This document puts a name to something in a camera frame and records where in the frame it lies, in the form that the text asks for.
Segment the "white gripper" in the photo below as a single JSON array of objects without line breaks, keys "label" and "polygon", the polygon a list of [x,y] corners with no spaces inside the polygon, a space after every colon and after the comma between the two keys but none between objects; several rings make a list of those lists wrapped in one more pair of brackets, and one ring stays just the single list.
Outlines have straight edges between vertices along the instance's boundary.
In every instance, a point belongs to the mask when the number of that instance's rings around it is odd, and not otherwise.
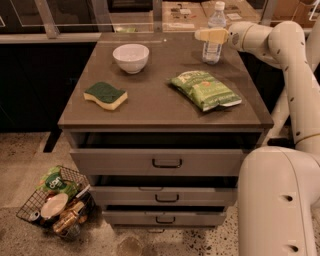
[{"label": "white gripper", "polygon": [[252,22],[238,22],[229,27],[227,31],[224,28],[207,28],[197,30],[194,34],[195,38],[200,41],[228,45],[240,52],[251,52],[254,47]]}]

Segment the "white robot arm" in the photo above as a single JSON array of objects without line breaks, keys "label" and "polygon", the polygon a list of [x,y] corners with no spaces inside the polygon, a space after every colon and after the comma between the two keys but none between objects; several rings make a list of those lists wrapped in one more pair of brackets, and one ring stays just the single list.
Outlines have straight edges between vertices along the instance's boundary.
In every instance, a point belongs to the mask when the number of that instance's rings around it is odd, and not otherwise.
[{"label": "white robot arm", "polygon": [[291,121],[294,147],[263,145],[243,161],[238,179],[239,256],[317,256],[311,209],[320,198],[320,18],[310,31],[284,21],[274,27],[237,22],[201,29],[195,38],[253,54],[282,70],[285,89],[267,139]]}]

